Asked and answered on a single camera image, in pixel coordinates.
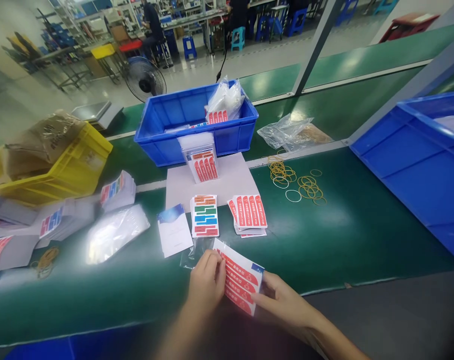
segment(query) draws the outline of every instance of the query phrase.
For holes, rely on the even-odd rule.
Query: red table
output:
[[[380,43],[422,33],[439,17],[425,12],[411,12],[392,20]]]

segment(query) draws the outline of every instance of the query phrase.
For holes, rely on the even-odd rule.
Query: yellow plastic crate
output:
[[[91,195],[112,148],[110,142],[86,123],[48,173],[1,184],[0,195],[27,206]],[[0,177],[2,174],[0,149]]]

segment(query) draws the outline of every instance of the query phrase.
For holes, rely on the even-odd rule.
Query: red stool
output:
[[[424,12],[411,12],[410,14],[392,20],[389,29],[378,42],[384,43],[399,38],[405,38],[413,34],[422,33],[432,25],[440,15],[430,15]]]
[[[142,41],[132,40],[128,43],[120,45],[118,49],[125,55],[126,58],[131,58],[132,56],[141,56],[142,55]]]

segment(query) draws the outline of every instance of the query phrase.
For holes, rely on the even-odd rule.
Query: stack of cards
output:
[[[261,196],[236,195],[228,201],[233,227],[242,238],[266,236],[267,220]]]
[[[164,258],[194,246],[182,204],[158,214],[157,225]]]
[[[219,178],[214,135],[210,132],[178,138],[185,162],[196,184]]]
[[[86,198],[66,199],[63,205],[42,221],[40,241],[62,241],[94,221],[95,206]]]
[[[251,293],[258,293],[264,268],[250,261],[215,238],[213,249],[225,260],[225,296],[247,314],[254,316],[256,304]]]
[[[122,170],[114,182],[100,192],[100,204],[105,212],[132,205],[136,200],[136,183],[128,172]]]
[[[0,271],[27,266],[38,241],[37,235],[0,237]]]
[[[219,236],[217,195],[195,195],[190,200],[190,214],[193,238]]]

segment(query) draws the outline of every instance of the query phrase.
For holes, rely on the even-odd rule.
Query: blue plastic crate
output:
[[[165,129],[205,122],[204,106],[207,105],[217,86],[217,84],[212,84],[196,87],[150,97],[147,100],[134,141],[142,147],[155,165],[162,167],[184,163],[184,156],[177,138],[190,134],[213,133],[217,156],[250,149],[259,113],[247,97],[240,108],[240,118],[237,120],[185,129],[175,133],[164,133]]]
[[[454,92],[401,101],[350,149],[454,255]]]

